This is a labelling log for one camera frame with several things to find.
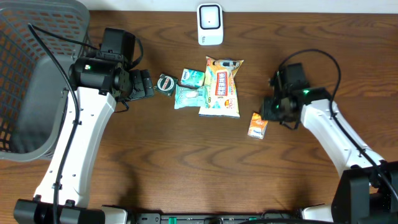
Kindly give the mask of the mint green wipes pack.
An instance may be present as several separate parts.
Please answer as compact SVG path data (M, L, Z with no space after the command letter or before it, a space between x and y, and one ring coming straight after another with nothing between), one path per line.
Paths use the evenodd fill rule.
M174 108L177 110L184 107L204 107L208 104L207 94L206 86L192 89L177 85Z

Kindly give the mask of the white barcode scanner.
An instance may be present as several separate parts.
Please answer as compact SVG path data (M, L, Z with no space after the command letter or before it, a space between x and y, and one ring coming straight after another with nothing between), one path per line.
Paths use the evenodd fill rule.
M198 43L220 45L223 43L223 9L217 3L204 3L197 7Z

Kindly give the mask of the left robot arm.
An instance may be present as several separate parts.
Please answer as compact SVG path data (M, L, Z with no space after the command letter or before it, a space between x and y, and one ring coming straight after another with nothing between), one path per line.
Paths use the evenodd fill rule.
M49 168L34 198L16 202L18 223L132 223L115 205L90 210L90 183L104 129L116 105L149 98L154 89L134 56L142 43L134 34L106 28L99 47L61 70L68 93L66 112Z

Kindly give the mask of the orange tissue pack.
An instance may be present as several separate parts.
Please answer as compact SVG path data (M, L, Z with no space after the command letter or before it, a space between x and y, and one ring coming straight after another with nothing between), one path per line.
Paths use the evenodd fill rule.
M261 115L253 113L248 129L248 136L252 138L263 139L267 129L268 121L263 120Z

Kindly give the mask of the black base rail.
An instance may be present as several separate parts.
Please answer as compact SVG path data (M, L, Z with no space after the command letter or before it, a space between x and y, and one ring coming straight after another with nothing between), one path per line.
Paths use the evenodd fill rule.
M236 224L249 220L261 219L290 219L297 218L288 213L265 212L263 214L211 214L211 215L161 215L159 213L137 213L131 218L130 223L133 224Z

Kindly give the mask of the teal white tissue pack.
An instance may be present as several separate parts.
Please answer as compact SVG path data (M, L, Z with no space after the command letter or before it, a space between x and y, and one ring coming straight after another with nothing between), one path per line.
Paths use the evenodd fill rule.
M191 70L184 68L182 72L182 78L180 83L183 86L188 86L192 88L199 88L203 86L205 81L205 73L197 70Z

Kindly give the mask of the dark green round-label pack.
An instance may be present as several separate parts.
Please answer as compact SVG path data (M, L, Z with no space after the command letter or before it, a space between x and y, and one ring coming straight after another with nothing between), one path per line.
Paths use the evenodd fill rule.
M176 89L177 83L177 78L161 73L156 85L154 86L154 90L165 96L171 97Z

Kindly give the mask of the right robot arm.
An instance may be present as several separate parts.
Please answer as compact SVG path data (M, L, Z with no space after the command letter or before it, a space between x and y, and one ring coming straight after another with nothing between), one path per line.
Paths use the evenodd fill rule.
M332 223L397 223L397 163L373 151L344 119L327 89L312 88L301 64L279 68L269 80L261 116L283 126L302 124L336 167L340 182L329 205L303 208L303 220Z

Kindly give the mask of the large beige snack bag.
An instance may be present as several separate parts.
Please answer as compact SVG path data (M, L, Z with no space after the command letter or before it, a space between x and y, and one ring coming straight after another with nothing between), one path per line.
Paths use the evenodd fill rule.
M207 89L206 105L200 116L239 118L238 94L234 78L244 60L220 59L206 56L204 85Z

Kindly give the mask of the grey plastic shopping basket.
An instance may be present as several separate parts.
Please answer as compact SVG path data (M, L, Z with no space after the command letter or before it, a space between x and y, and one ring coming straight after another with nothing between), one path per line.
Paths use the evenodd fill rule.
M59 69L28 25L64 70L85 55L91 42L90 13L76 0L1 1L1 159L51 159L67 107Z

